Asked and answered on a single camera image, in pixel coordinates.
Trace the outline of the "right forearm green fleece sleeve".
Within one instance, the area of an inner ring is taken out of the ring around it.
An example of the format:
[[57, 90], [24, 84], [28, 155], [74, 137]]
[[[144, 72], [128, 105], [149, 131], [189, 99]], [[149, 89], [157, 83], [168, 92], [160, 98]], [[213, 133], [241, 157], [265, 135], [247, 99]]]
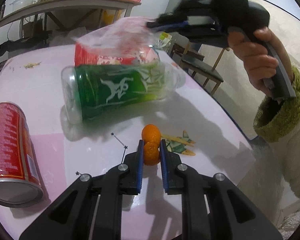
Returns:
[[292, 67], [296, 97], [278, 103], [270, 97], [261, 102], [254, 130], [271, 147], [283, 177], [300, 199], [300, 72]]

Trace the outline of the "person's right hand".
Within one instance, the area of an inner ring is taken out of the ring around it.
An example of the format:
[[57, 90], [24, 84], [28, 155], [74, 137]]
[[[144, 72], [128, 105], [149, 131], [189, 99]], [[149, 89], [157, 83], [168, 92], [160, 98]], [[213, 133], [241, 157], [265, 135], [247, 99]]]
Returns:
[[[288, 53], [280, 39], [267, 27], [254, 32], [258, 40], [268, 42], [280, 58], [290, 82], [294, 81], [294, 73]], [[279, 61], [268, 55], [266, 48], [258, 43], [245, 41], [244, 35], [233, 31], [228, 35], [228, 43], [234, 54], [243, 61], [250, 83], [257, 90], [270, 96], [270, 90], [264, 85], [263, 79], [273, 77]]]

